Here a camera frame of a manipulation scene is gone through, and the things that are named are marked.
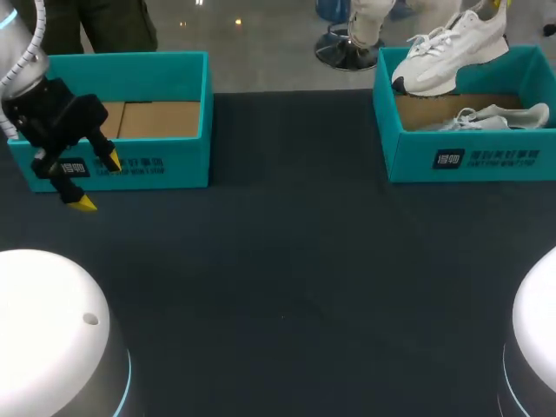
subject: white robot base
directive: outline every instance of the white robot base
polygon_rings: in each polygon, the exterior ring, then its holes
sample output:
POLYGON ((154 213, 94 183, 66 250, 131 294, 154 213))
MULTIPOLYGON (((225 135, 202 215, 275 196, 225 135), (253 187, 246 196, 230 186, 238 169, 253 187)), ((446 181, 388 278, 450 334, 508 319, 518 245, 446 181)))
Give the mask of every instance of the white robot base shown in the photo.
POLYGON ((513 304, 502 355, 503 417, 549 417, 556 410, 556 249, 527 274, 513 304))
POLYGON ((144 417, 102 290, 74 262, 0 253, 0 415, 144 417))

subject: robotic arm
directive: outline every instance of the robotic arm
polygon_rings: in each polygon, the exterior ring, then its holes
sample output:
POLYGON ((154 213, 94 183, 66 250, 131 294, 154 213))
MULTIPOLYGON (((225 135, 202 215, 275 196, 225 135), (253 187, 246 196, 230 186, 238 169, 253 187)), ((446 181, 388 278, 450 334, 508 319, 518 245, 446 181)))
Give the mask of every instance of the robotic arm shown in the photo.
POLYGON ((46 29, 44 0, 36 0, 35 34, 27 31, 8 0, 0 0, 0 128, 12 140, 17 131, 38 148, 31 164, 62 201, 82 211, 96 207, 63 172, 58 158, 82 138, 111 172, 121 170, 114 143, 100 130, 108 112, 95 95, 74 96, 62 79, 47 79, 49 58, 40 49, 46 29))

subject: cardboard box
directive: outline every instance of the cardboard box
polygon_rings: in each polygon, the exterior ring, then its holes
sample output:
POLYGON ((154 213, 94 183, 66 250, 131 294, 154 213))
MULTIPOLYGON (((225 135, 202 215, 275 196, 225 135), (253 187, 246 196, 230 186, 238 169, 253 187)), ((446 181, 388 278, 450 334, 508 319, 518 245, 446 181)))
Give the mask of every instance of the cardboard box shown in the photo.
POLYGON ((392 182, 556 180, 556 78, 540 48, 517 46, 499 59, 461 69, 457 90, 438 98, 400 96, 391 79, 407 48, 384 48, 374 85, 374 111, 392 182), (465 107, 506 109, 546 103, 547 129, 419 131, 465 107))
MULTIPOLYGON (((49 78, 76 95, 96 94, 109 112, 101 127, 121 173, 109 173, 86 140, 64 152, 64 170, 85 190, 182 189, 209 184, 213 93, 204 52, 52 56, 49 78)), ((9 141, 35 192, 55 191, 30 168, 36 149, 9 141)))

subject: white dome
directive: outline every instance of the white dome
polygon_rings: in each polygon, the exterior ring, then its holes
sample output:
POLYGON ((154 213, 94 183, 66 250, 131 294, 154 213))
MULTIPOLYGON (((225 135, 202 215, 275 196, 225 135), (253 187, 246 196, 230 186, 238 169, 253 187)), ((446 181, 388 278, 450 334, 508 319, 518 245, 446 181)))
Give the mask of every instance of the white dome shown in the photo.
POLYGON ((513 304, 513 331, 529 366, 556 391, 556 248, 521 283, 513 304))
POLYGON ((109 309, 76 263, 37 250, 0 253, 0 415, 47 417, 102 358, 109 309))

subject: shoelace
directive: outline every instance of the shoelace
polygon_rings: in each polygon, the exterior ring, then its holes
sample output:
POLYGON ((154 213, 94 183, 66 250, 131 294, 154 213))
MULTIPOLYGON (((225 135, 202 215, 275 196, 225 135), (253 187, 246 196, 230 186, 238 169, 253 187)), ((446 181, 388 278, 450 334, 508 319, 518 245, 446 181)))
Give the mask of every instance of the shoelace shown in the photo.
POLYGON ((463 129, 480 129, 477 122, 474 122, 476 118, 477 112, 473 109, 465 107, 449 124, 447 124, 441 130, 453 130, 453 128, 456 126, 460 126, 463 129))
POLYGON ((445 27, 439 27, 433 30, 428 35, 415 35, 407 39, 408 42, 414 42, 409 50, 409 57, 432 55, 440 56, 446 50, 445 45, 452 44, 452 38, 460 34, 455 30, 450 30, 445 27))

